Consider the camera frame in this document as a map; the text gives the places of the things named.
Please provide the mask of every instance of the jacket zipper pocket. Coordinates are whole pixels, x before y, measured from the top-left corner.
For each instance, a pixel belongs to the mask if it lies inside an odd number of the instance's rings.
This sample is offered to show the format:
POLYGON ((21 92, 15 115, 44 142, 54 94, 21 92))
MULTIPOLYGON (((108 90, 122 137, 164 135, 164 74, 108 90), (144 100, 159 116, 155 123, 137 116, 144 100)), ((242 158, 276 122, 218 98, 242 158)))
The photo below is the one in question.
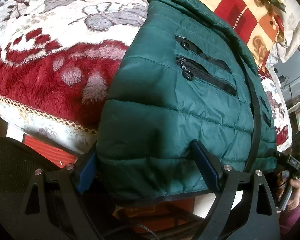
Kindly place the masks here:
POLYGON ((176 57, 177 65, 182 69, 182 75, 185 79, 192 81, 195 77, 216 86, 224 92, 237 96, 237 91, 228 82, 217 79, 209 74, 204 66, 189 58, 176 57))
POLYGON ((197 54, 199 57, 203 58, 204 60, 210 62, 211 64, 222 68, 223 70, 227 71, 228 73, 231 73, 230 68, 228 65, 221 59, 216 59, 213 57, 210 57, 206 55, 197 45, 195 45, 192 41, 188 40, 185 37, 180 37, 175 35, 174 36, 176 41, 185 49, 190 50, 193 53, 197 54))
POLYGON ((271 120, 268 118, 268 116, 266 115, 265 112, 262 112, 262 117, 263 117, 263 120, 266 122, 266 124, 271 127, 271 120))
POLYGON ((260 99, 261 103, 263 104, 263 106, 267 109, 267 112, 269 112, 269 109, 266 105, 266 102, 263 100, 263 98, 261 96, 259 96, 259 99, 260 99))

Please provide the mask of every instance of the black cable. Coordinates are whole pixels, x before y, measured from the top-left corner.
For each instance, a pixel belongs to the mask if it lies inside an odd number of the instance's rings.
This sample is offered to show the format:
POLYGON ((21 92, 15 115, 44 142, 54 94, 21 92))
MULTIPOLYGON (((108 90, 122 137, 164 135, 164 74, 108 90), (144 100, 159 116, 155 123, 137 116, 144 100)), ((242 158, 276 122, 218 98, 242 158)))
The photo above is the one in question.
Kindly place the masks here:
POLYGON ((126 228, 131 228, 131 227, 140 227, 140 228, 143 228, 143 229, 147 230, 149 233, 151 233, 155 237, 156 240, 160 240, 153 231, 151 231, 146 226, 140 225, 140 224, 127 224, 127 225, 123 225, 123 226, 120 226, 120 227, 117 227, 117 228, 114 228, 114 229, 111 229, 111 230, 107 231, 106 233, 102 234, 102 236, 103 237, 107 237, 109 235, 114 234, 115 232, 121 231, 121 230, 126 229, 126 228))
POLYGON ((284 184, 286 184, 289 180, 287 180, 286 182, 282 183, 280 186, 274 188, 273 190, 271 190, 271 192, 274 192, 275 190, 277 190, 278 188, 280 188, 281 186, 283 186, 284 184))
POLYGON ((284 79, 285 79, 286 82, 285 82, 283 88, 281 88, 281 92, 286 88, 288 80, 289 80, 289 77, 285 76, 284 79))

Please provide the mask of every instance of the red square pattern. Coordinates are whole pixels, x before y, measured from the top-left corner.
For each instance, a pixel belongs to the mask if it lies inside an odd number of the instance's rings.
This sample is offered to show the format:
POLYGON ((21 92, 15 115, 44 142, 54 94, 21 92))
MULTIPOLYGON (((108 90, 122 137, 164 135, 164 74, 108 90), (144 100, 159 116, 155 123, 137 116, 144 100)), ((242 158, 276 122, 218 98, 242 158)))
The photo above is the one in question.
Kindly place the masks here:
POLYGON ((257 19, 247 8, 240 17, 234 31, 239 35, 245 44, 248 43, 253 29, 257 25, 257 19))
POLYGON ((243 0, 221 0, 214 13, 233 27, 245 7, 243 0))
POLYGON ((246 6, 243 0, 222 0, 214 13, 229 23, 231 27, 235 26, 234 30, 247 44, 251 32, 257 25, 257 20, 248 8, 241 14, 246 6))

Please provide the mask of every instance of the black handle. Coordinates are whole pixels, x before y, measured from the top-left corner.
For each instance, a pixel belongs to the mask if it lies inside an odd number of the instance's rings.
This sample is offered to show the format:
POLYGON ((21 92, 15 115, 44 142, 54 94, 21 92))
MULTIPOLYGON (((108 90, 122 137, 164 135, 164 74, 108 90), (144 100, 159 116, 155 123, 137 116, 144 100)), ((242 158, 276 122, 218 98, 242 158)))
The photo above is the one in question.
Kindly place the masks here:
POLYGON ((278 202, 278 208, 280 210, 285 210, 288 204, 288 201, 291 197, 293 187, 290 185, 289 181, 287 182, 286 187, 284 188, 284 192, 282 194, 282 197, 280 198, 278 202))

